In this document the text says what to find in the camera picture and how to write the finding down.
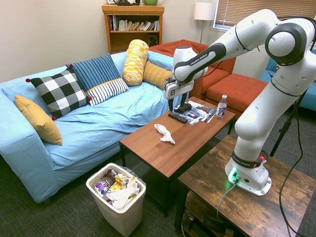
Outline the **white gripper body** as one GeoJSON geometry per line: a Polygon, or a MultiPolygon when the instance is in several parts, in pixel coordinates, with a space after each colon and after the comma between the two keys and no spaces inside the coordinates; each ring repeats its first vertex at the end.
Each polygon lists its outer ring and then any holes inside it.
{"type": "Polygon", "coordinates": [[[167,100],[173,99],[176,96],[190,92],[193,89],[193,87],[194,87],[193,81],[184,85],[179,85],[177,83],[177,80],[168,78],[165,80],[164,98],[167,100]]]}

